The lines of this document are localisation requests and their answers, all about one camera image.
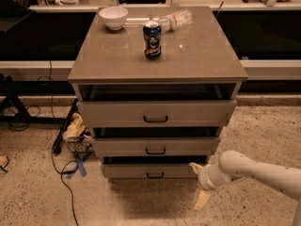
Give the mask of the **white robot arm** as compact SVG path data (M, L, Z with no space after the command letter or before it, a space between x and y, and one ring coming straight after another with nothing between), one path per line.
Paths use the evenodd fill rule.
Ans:
M301 169L262 163L236 151L225 151L212 165L189 166L198 177L194 208L202 208L220 186L253 179L298 202L293 226L301 226Z

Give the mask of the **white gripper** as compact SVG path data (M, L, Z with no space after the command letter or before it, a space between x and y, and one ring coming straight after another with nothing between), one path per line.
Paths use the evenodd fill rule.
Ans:
M198 176L198 187L200 189L197 189L195 193L194 209L200 210L211 197L209 191L217 190L214 177L218 173L218 167L216 164L201 166L197 163L190 163L189 166Z

